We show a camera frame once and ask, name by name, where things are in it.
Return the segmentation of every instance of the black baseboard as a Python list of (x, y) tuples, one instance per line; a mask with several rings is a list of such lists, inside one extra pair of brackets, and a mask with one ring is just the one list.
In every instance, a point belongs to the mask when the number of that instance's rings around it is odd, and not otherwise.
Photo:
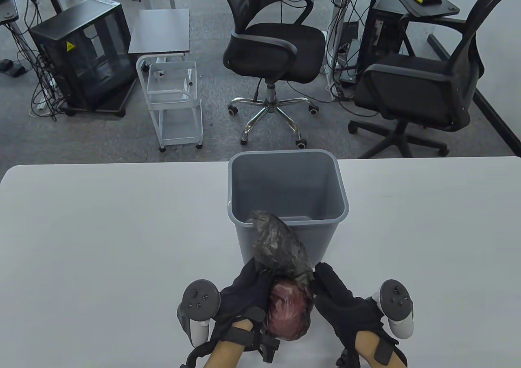
[[(441, 60), (449, 59), (449, 53), (445, 50), (443, 45), (433, 34), (430, 34), (427, 37), (427, 42)], [(484, 95), (479, 92), (478, 89), (476, 89), (473, 99), (474, 103), (478, 106), (480, 111), (490, 122), (490, 124), (493, 126), (496, 132), (499, 133), (506, 145), (510, 147), (510, 149), (516, 156), (521, 156), (521, 141), (518, 139), (515, 133), (512, 132), (508, 125), (503, 121), (503, 119), (497, 114), (493, 106), (484, 97)]]

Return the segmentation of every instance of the floor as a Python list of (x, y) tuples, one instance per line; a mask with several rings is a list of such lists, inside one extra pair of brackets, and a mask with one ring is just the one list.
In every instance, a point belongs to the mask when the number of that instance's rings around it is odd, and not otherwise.
[[(39, 0), (43, 18), (53, 15), (48, 0)], [(67, 5), (82, 0), (63, 0)], [(140, 3), (116, 0), (122, 3), (129, 27)], [(263, 120), (251, 133), (246, 146), (239, 144), (240, 134), (255, 109), (238, 106), (239, 114), (230, 117), (227, 103), (235, 96), (251, 98), (257, 79), (244, 78), (225, 69), (222, 54), (233, 29), (232, 15), (225, 0), (175, 0), (177, 8), (190, 9), (190, 50), (197, 61), (199, 92), (202, 96), (204, 120), (204, 146), (196, 150), (193, 145), (167, 147), (158, 152), (158, 140), (146, 108), (142, 91), (136, 87), (128, 100), (127, 115), (117, 118), (104, 114), (78, 114), (75, 117), (60, 115), (57, 122), (48, 118), (33, 118), (28, 114), (30, 96), (36, 77), (33, 72), (13, 79), (2, 76), (0, 81), (0, 177), (9, 168), (19, 164), (57, 163), (120, 163), (120, 162), (175, 162), (175, 161), (226, 161), (234, 154), (247, 150), (294, 149), (292, 132), (275, 116)], [(153, 0), (156, 8), (168, 7), (168, 0)], [(363, 11), (369, 0), (359, 0), (357, 9)], [(25, 0), (18, 1), (19, 11), (26, 8)], [(29, 15), (33, 6), (29, 5)], [(285, 22), (292, 22), (297, 9), (284, 7)], [(315, 7), (305, 24), (325, 29), (331, 17), (330, 0), (316, 0)], [(254, 22), (279, 21), (280, 7), (271, 5), (260, 13)], [(19, 23), (24, 31), (23, 22)], [(418, 55), (435, 58), (426, 44), (430, 29), (421, 26), (409, 30), (409, 37)], [(15, 59), (16, 49), (11, 35), (0, 29), (0, 57)], [(327, 101), (326, 80), (319, 76), (307, 85), (294, 84), (295, 89)], [(277, 83), (277, 95), (293, 98), (298, 94), (286, 83)], [(286, 112), (299, 124), (309, 148), (322, 148), (337, 158), (355, 158), (381, 140), (380, 137), (360, 130), (357, 135), (347, 131), (348, 122), (356, 118), (334, 103), (317, 102), (318, 116), (311, 116), (307, 106), (292, 106)], [(352, 112), (368, 114), (352, 104), (345, 104)], [(476, 106), (471, 107), (471, 124), (456, 133), (445, 133), (411, 125), (411, 134), (421, 134), (449, 144), (449, 156), (509, 156), (511, 150), (495, 132)], [(393, 126), (381, 117), (367, 121)], [(436, 156), (436, 151), (412, 146), (417, 157)], [(397, 158), (397, 149), (389, 148), (380, 158)]]

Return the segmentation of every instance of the trash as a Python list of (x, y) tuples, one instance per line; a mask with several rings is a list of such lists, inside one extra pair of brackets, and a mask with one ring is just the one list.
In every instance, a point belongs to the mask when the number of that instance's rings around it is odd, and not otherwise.
[(298, 340), (311, 325), (313, 295), (296, 281), (282, 279), (271, 289), (266, 328), (286, 341)]
[(267, 212), (253, 215), (257, 237), (253, 257), (278, 280), (272, 287), (266, 328), (286, 341), (297, 340), (311, 325), (313, 269), (304, 245), (281, 219)]

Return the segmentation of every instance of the hand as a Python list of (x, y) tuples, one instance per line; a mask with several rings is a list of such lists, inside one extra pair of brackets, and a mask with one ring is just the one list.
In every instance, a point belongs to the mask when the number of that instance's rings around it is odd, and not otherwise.
[(374, 301), (353, 297), (333, 268), (320, 262), (315, 266), (311, 288), (316, 296), (315, 307), (331, 324), (344, 348), (353, 357), (359, 331), (372, 331), (394, 346), (398, 341), (383, 330), (383, 314)]
[[(244, 319), (243, 315), (250, 308), (257, 307), (266, 313), (272, 282), (272, 275), (263, 268), (257, 269), (252, 258), (232, 285), (220, 292), (221, 306), (214, 316), (215, 327), (211, 340), (220, 340), (234, 322)], [(253, 331), (259, 329), (260, 324), (255, 324)]]

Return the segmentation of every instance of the black mesh office chair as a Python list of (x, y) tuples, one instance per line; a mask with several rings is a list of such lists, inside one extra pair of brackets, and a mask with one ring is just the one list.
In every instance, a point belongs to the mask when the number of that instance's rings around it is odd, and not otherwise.
[(248, 26), (255, 15), (271, 3), (282, 0), (228, 0), (235, 30), (223, 56), (226, 68), (242, 76), (265, 79), (267, 84), (266, 99), (263, 102), (248, 98), (234, 98), (228, 106), (228, 113), (236, 115), (236, 103), (262, 106), (244, 128), (241, 144), (245, 145), (248, 135), (267, 113), (278, 113), (285, 119), (296, 134), (296, 145), (306, 148), (306, 140), (294, 121), (281, 110), (281, 106), (295, 103), (309, 104), (309, 112), (318, 113), (318, 108), (307, 98), (277, 100), (275, 82), (288, 80), (298, 83), (313, 81), (324, 57), (326, 41), (324, 34), (302, 22), (313, 8), (313, 0), (303, 0), (306, 7), (293, 24), (264, 23)]
[(445, 143), (431, 141), (405, 133), (408, 123), (454, 132), (470, 122), (468, 108), (484, 66), (476, 45), (476, 31), (501, 0), (478, 0), (467, 20), (435, 18), (415, 20), (404, 16), (402, 30), (407, 22), (440, 24), (459, 31), (463, 37), (448, 61), (415, 57), (405, 32), (405, 46), (409, 56), (390, 54), (371, 65), (363, 73), (354, 102), (357, 106), (378, 111), (385, 119), (397, 119), (393, 130), (383, 126), (351, 121), (351, 134), (358, 128), (368, 130), (385, 139), (360, 158), (371, 158), (391, 145), (396, 145), (404, 158), (411, 158), (410, 144), (449, 152)]

